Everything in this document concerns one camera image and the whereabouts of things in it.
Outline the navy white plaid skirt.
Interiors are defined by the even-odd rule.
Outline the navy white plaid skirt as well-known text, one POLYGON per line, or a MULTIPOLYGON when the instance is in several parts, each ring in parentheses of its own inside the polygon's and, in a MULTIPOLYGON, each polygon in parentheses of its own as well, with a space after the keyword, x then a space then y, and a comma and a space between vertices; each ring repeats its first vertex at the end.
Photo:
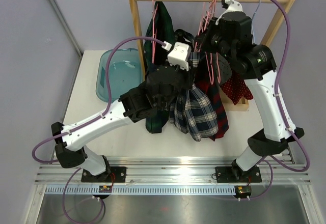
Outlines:
POLYGON ((211 82, 204 54, 192 52, 189 61, 195 78, 191 88, 181 90, 173 100, 169 122, 197 142, 203 138, 215 140, 219 134, 218 116, 208 95, 211 82))

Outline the pink wire hanger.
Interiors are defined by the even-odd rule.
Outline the pink wire hanger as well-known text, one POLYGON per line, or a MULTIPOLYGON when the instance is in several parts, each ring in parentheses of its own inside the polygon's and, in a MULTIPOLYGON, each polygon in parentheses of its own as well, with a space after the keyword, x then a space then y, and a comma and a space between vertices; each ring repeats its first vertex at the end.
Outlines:
POLYGON ((207 29, 208 20, 209 18, 215 15, 215 12, 216 12, 216 0, 212 0, 209 3, 207 2, 203 3, 197 34, 200 34, 201 32, 207 29))

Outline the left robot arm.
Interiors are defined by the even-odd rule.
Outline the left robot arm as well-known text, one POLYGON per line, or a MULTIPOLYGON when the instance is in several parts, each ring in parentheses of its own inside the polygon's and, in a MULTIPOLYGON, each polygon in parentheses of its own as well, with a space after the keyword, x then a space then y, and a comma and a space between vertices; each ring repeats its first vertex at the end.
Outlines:
POLYGON ((114 129, 136 123, 168 109, 181 90, 192 86, 193 68, 180 65, 158 66, 146 80, 100 111, 74 125, 56 122, 56 157, 64 169, 80 167, 96 182, 109 179, 112 171, 107 158, 87 148, 87 143, 114 129))

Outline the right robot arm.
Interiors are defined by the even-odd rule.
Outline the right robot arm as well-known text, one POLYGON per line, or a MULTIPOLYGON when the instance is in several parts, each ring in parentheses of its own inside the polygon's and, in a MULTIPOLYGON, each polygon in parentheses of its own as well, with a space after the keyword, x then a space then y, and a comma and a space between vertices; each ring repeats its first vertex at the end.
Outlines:
POLYGON ((288 120, 286 107, 279 107, 284 101, 276 92, 277 66, 272 51, 252 40, 252 20, 240 11, 211 18, 207 29, 196 36, 203 51, 220 54, 244 80, 263 123, 263 129, 248 138, 248 147, 231 164, 236 181, 247 178, 263 157, 282 153, 290 142, 304 136, 304 130, 288 120))

